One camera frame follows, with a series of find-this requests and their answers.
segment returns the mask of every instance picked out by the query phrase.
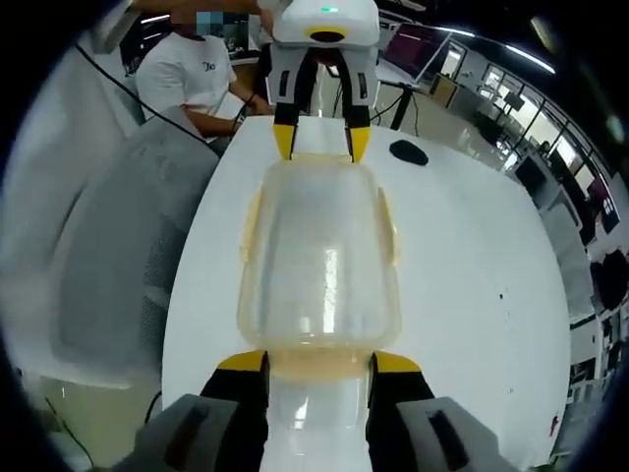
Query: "white t-shirt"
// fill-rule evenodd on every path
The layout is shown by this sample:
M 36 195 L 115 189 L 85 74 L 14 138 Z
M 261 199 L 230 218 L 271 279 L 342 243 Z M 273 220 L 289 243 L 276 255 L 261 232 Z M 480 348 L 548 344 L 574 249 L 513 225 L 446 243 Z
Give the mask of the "white t-shirt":
M 221 38 L 205 36 L 197 41 L 176 32 L 146 54 L 136 73 L 140 99 L 158 112 L 186 104 L 198 113 L 217 115 L 234 81 L 236 74 Z M 148 119 L 152 113 L 144 110 L 144 116 Z

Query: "white robot body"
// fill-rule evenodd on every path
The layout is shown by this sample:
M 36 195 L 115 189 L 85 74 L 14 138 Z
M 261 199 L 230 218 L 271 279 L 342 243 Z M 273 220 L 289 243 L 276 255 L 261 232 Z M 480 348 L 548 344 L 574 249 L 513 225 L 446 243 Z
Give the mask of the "white robot body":
M 372 0 L 294 0 L 278 7 L 273 27 L 281 43 L 318 47 L 374 46 L 379 39 L 378 9 Z

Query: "white table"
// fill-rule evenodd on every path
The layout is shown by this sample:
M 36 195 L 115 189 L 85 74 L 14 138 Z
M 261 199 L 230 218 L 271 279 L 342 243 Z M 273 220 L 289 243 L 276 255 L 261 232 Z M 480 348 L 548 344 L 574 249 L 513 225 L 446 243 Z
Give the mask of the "white table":
M 427 167 L 394 158 L 405 138 Z M 343 125 L 302 118 L 296 152 L 347 153 Z M 279 159 L 271 118 L 249 118 L 200 203 L 179 265 L 163 356 L 164 406 L 199 394 L 217 365 L 250 350 L 236 327 L 240 245 L 249 204 Z M 363 164 L 388 194 L 399 233 L 402 332 L 389 351 L 423 368 L 499 437 L 520 467 L 546 461 L 570 363 L 568 312 L 555 255 L 519 185 L 474 159 L 372 128 Z

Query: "transparent plastic container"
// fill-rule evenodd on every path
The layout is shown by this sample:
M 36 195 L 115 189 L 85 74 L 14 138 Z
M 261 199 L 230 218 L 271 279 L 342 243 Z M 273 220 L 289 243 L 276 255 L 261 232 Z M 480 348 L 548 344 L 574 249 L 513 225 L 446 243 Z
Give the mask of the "transparent plastic container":
M 238 325 L 292 377 L 360 364 L 400 328 L 395 229 L 370 171 L 341 157 L 296 157 L 267 171 L 252 204 Z M 291 360 L 299 365 L 290 368 Z

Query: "black computer mouse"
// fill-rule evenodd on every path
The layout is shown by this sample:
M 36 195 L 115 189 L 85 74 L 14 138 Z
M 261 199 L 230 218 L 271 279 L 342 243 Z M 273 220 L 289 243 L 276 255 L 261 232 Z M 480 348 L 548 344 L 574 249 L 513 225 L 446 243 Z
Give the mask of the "black computer mouse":
M 426 153 L 406 140 L 396 141 L 389 147 L 389 150 L 398 159 L 411 164 L 424 166 L 429 163 L 429 157 Z

